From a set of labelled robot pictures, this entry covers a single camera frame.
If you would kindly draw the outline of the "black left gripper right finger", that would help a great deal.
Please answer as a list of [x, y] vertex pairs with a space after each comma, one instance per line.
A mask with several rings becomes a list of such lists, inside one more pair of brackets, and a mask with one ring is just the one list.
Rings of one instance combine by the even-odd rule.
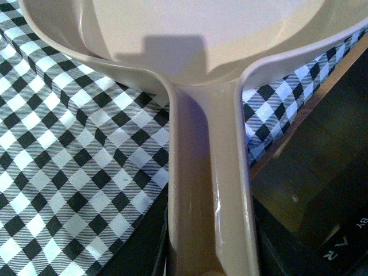
[[315, 256], [253, 199], [262, 275], [317, 275]]

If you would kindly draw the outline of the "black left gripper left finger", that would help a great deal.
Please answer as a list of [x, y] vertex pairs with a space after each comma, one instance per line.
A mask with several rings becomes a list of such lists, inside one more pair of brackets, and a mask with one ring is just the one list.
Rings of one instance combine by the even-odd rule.
[[164, 275], [167, 251], [167, 201], [164, 188], [130, 238], [99, 275]]

